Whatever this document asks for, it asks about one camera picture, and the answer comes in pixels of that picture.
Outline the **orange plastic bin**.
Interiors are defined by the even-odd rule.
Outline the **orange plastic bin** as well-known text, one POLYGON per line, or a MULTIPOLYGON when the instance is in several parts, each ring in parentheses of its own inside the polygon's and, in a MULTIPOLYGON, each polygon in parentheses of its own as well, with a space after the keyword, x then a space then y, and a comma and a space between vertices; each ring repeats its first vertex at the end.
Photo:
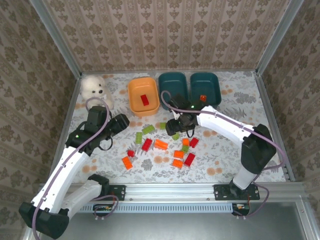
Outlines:
POLYGON ((128 99, 130 110, 137 117, 155 115, 160 107, 160 99, 156 81, 152 77, 140 77, 128 83, 128 99), (149 105, 143 106, 141 95, 146 95, 149 105))

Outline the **aluminium frame post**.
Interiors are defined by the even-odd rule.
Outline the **aluminium frame post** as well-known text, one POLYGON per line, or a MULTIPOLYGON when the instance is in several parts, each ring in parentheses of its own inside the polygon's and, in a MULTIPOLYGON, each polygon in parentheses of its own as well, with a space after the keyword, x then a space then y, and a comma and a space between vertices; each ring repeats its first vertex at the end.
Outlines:
POLYGON ((53 39, 55 45, 63 56, 72 74, 77 80, 79 80, 81 78, 82 71, 80 70, 80 67, 78 66, 76 59, 74 58, 67 42, 65 41, 63 34, 59 30, 58 25, 50 14, 45 3, 43 2, 43 0, 30 0, 30 3, 34 7, 40 20, 53 39))
POLYGON ((257 67, 256 73, 261 76, 287 33, 294 18, 299 12, 304 0, 290 0, 286 10, 284 11, 275 31, 262 54, 257 67))

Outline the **orange arch lego brick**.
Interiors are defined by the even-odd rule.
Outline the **orange arch lego brick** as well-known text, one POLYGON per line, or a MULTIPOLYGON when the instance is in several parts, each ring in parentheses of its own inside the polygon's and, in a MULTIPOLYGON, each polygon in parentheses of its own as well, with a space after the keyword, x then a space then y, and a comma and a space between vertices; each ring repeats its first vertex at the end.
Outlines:
POLYGON ((166 143, 166 142, 164 142, 162 140, 156 139, 155 142, 154 142, 154 147, 156 149, 166 151, 168 149, 168 143, 166 143))

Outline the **black connector box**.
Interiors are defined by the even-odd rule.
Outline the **black connector box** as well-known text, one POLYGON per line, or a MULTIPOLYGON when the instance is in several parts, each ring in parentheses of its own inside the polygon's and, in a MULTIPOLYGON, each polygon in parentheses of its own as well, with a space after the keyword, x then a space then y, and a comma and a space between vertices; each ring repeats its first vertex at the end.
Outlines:
POLYGON ((236 217, 247 216, 250 212, 250 205, 248 203, 233 203, 232 215, 236 217))
POLYGON ((92 207, 93 215, 96 218, 104 218, 112 211, 113 208, 113 204, 94 204, 92 207))

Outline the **grey metal panel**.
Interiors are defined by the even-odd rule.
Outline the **grey metal panel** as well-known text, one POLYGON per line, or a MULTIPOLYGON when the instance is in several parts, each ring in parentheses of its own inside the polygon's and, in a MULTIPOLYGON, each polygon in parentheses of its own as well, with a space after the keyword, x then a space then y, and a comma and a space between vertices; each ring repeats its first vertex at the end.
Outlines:
POLYGON ((257 214, 115 213, 104 220, 79 213, 57 240, 320 240, 303 226, 306 212, 290 203, 267 203, 257 214))

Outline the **floral table cover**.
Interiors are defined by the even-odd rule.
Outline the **floral table cover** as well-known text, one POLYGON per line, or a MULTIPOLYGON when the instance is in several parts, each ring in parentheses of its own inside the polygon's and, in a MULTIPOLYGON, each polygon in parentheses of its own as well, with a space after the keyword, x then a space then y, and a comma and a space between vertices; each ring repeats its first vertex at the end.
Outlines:
MULTIPOLYGON (((174 152, 182 149, 182 140, 187 138, 186 133, 179 133, 179 138, 174 140, 168 136, 160 123, 166 123, 173 118, 173 114, 162 108, 152 116, 138 117, 130 109, 128 99, 128 83, 137 78, 151 77, 156 80, 162 72, 143 73, 118 73, 104 74, 107 86, 112 94, 114 109, 112 116, 125 114, 130 123, 129 127, 113 137, 113 146, 108 151, 95 149, 91 157, 81 165, 73 178, 73 183, 84 183, 87 178, 96 173, 110 180, 112 184, 155 184, 155 183, 228 183, 237 174, 241 167, 241 148, 231 140, 218 134, 214 130, 197 126, 194 137, 199 140, 195 148, 189 148, 188 153, 193 153, 195 158, 190 165, 182 168, 172 166, 174 152), (155 131, 143 135, 151 140, 159 139, 168 143, 167 150, 150 148, 148 152, 141 150, 142 144, 136 144, 136 133, 152 125, 155 131), (128 150, 134 151, 130 158, 133 167, 129 170, 122 159, 128 150)), ((213 72, 219 82, 221 103, 217 110, 239 122, 257 126, 263 124, 269 127, 265 109, 256 84, 253 71, 215 71, 213 72)), ((72 117, 64 134, 68 138, 80 123, 87 119, 88 112, 85 101, 79 94, 72 117)))

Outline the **long red lego brick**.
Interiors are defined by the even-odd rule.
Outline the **long red lego brick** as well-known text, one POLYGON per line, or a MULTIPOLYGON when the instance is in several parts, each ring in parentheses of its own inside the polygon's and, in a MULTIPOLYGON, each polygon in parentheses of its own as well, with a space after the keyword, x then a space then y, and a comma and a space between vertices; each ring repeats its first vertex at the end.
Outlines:
POLYGON ((195 155, 193 153, 189 153, 187 158, 184 161, 184 165, 190 167, 195 159, 195 155))

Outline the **white plush dog toy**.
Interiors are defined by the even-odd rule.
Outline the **white plush dog toy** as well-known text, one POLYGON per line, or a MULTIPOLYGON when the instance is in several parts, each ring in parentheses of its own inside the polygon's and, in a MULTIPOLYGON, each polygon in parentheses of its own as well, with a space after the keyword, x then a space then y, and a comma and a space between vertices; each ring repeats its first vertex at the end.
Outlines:
POLYGON ((95 97, 102 99, 110 110, 114 108, 114 101, 107 82, 99 75, 87 75, 81 80, 80 95, 84 101, 95 97))

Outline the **teal plastic bin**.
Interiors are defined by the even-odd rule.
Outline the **teal plastic bin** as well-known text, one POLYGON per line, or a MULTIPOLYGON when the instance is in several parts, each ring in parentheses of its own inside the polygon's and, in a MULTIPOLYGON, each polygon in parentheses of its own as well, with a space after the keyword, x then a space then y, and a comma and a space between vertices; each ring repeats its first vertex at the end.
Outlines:
POLYGON ((183 96, 186 100, 188 96, 187 78, 182 72, 165 72, 158 77, 159 99, 163 109, 168 110, 168 107, 163 103, 161 93, 168 91, 172 97, 177 94, 183 96))
POLYGON ((206 104, 217 108, 222 102, 218 77, 212 72, 196 72, 190 76, 190 97, 193 101, 206 96, 206 104))

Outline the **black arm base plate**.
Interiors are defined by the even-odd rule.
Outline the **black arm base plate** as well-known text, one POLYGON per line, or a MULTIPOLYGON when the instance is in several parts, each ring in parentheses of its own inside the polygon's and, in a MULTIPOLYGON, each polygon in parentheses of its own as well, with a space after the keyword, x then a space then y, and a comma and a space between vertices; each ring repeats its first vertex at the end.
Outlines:
POLYGON ((213 190, 216 201, 260 200, 258 187, 254 184, 250 184, 245 190, 241 190, 235 185, 215 184, 213 190))
POLYGON ((118 197, 119 201, 124 201, 126 195, 126 185, 109 185, 103 186, 99 197, 104 197, 102 201, 113 201, 116 200, 114 196, 118 197))

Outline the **aluminium table edge rail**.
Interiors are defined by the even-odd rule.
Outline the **aluminium table edge rail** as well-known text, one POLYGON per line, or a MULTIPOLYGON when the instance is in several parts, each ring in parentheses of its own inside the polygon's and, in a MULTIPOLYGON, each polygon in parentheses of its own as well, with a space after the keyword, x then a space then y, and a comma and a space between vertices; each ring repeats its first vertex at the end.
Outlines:
POLYGON ((81 87, 81 78, 82 76, 80 76, 79 78, 76 79, 75 82, 75 86, 74 86, 74 90, 69 102, 69 107, 65 116, 65 121, 62 127, 62 131, 59 137, 59 141, 58 141, 58 145, 55 151, 55 155, 53 158, 53 162, 50 168, 50 173, 49 176, 53 173, 55 167, 57 166, 58 162, 60 161, 60 158, 63 154, 63 150, 65 147, 65 143, 68 139, 68 132, 69 132, 69 128, 70 128, 70 124, 71 124, 71 120, 72 120, 72 116, 73 116, 73 112, 77 103, 77 99, 78 99, 78 95, 80 92, 80 87, 81 87))
POLYGON ((295 179, 295 176, 294 176, 294 173, 293 173, 293 170, 292 170, 292 167, 291 167, 291 164, 290 164, 290 161, 289 161, 286 149, 285 149, 283 139, 281 137, 280 130, 278 128, 278 124, 277 124, 277 121, 276 121, 276 118, 275 118, 275 115, 274 115, 274 112, 272 109, 272 105, 270 103, 268 93, 265 88, 262 76, 260 74, 256 73, 255 71, 253 73, 254 73, 254 78, 255 78, 256 85, 257 85, 257 88, 259 91, 259 95, 261 98, 261 102, 264 107, 265 115, 266 115, 268 123, 269 123, 270 131, 272 134, 272 139, 274 140, 274 142, 276 144, 278 144, 281 147, 281 149, 284 152, 284 156, 281 153, 279 154, 279 159, 283 162, 282 169, 283 169, 283 172, 285 175, 285 179, 290 182, 295 182, 296 179, 295 179))
POLYGON ((167 72, 256 72, 254 68, 223 68, 223 69, 148 69, 148 70, 110 70, 110 71, 83 71, 82 75, 100 74, 142 74, 142 73, 167 73, 167 72))

